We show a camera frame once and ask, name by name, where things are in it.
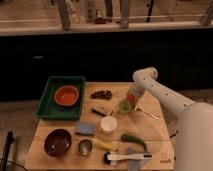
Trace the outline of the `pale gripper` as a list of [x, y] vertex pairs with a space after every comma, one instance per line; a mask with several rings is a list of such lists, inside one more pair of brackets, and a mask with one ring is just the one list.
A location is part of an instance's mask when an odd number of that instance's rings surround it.
[[139, 85], [137, 85], [136, 83], [132, 83], [130, 86], [129, 86], [129, 89], [128, 89], [128, 92], [127, 94], [132, 94], [134, 95], [135, 97], [135, 102], [134, 103], [131, 103], [128, 102], [132, 105], [132, 106], [135, 106], [137, 104], [137, 102], [139, 101], [139, 99], [144, 95], [144, 89], [141, 88]]

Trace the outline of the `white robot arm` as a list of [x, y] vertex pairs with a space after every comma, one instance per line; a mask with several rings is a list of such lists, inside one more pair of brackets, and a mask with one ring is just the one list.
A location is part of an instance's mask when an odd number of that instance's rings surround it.
[[178, 118], [174, 171], [213, 171], [213, 105], [195, 102], [157, 77], [154, 67], [136, 70], [130, 92], [139, 98], [148, 91]]

